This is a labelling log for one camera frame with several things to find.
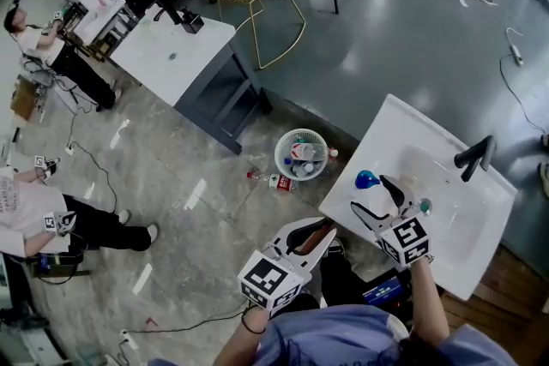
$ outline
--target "concrete floor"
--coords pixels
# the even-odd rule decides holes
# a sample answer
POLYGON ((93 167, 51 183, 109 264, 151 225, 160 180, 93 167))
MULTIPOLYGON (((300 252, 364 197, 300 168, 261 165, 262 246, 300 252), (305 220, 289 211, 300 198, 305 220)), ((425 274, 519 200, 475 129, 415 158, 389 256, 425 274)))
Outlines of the concrete floor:
MULTIPOLYGON (((519 190, 504 242, 549 277, 548 204, 536 173, 547 154, 539 147, 540 132, 528 126, 498 71, 499 58, 510 53, 505 28, 514 27, 524 33, 511 38, 525 65, 518 69, 507 58, 504 73, 530 118, 549 128, 549 14, 542 5, 536 0, 495 0, 500 6, 464 0, 467 7, 460 0, 339 0, 335 15, 332 0, 295 1, 307 20, 305 34, 285 58, 258 74, 261 83, 356 139, 387 93, 469 145, 495 135, 492 164, 519 190)), ((257 22, 268 59, 293 41, 298 17, 288 1, 265 5, 257 22)), ((217 17, 213 8, 196 7, 217 17)), ((245 8, 230 12, 224 17, 239 23, 245 8)), ((246 49, 250 34, 246 29, 238 34, 246 49)))
MULTIPOLYGON (((132 222, 160 225, 157 243, 146 252, 88 251, 89 277, 64 285, 31 279, 33 298, 70 358, 87 346, 116 355, 123 329, 189 327, 211 315, 235 310, 244 298, 236 276, 253 249, 285 223, 321 215, 316 206, 328 193, 344 163, 330 162, 321 177, 295 193, 255 183, 246 172, 276 170, 277 140, 300 126, 291 113, 274 111, 242 135, 240 156, 225 149, 125 73, 95 65, 104 77, 118 78, 124 94, 113 111, 92 111, 75 120, 73 138, 110 172, 118 210, 132 222), (147 263, 152 274, 138 296, 132 293, 147 263), (151 317, 158 327, 146 323, 151 317)), ((64 153, 72 114, 50 93, 44 120, 39 115, 21 131, 18 153, 61 156, 50 185, 98 208, 111 210, 106 176, 82 151, 64 153)), ((350 237, 349 257, 357 273, 370 280, 392 267, 380 250, 350 237)), ((188 333, 135 334, 139 351, 126 348, 132 364, 163 357, 178 364, 213 362, 238 319, 208 324, 188 333)))

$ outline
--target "black faucet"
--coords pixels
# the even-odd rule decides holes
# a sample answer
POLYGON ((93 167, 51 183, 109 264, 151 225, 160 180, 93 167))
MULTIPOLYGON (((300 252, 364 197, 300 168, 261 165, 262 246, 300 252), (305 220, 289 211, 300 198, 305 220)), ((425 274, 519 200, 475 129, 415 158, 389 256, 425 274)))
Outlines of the black faucet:
POLYGON ((455 166, 463 168, 463 166, 467 165, 467 168, 462 173, 463 182, 469 181, 479 163, 484 171, 488 171, 490 161, 492 160, 495 151, 496 140, 494 139, 494 136, 490 135, 464 152, 456 154, 454 157, 455 166))

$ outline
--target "blue shirt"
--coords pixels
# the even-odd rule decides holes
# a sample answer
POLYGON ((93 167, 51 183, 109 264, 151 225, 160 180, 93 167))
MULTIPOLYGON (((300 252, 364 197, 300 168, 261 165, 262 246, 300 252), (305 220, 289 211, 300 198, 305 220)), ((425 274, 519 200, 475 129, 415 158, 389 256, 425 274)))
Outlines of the blue shirt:
MULTIPOLYGON (((341 305, 280 315, 267 326, 255 366, 273 364, 287 348, 289 364, 360 366, 398 357, 394 316, 370 305, 341 305)), ((483 333, 464 325, 439 347, 455 366, 515 365, 510 355, 483 333)))

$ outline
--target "blue bottle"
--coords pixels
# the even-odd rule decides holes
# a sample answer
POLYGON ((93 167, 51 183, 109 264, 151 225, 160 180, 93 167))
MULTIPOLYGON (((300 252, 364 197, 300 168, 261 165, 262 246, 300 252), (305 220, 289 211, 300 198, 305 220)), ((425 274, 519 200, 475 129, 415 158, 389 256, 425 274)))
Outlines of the blue bottle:
POLYGON ((354 181, 354 184, 358 189, 368 189, 380 183, 379 179, 374 176, 374 173, 368 170, 359 172, 354 181))

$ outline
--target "wooden floor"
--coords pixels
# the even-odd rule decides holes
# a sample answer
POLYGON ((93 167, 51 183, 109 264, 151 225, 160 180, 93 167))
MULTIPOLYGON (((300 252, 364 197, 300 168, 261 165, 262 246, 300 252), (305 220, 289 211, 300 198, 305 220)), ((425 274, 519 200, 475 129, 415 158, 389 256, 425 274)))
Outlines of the wooden floor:
POLYGON ((521 366, 549 350, 549 315, 542 314, 549 282, 499 247, 471 298, 443 294, 450 329, 464 323, 497 341, 521 366))

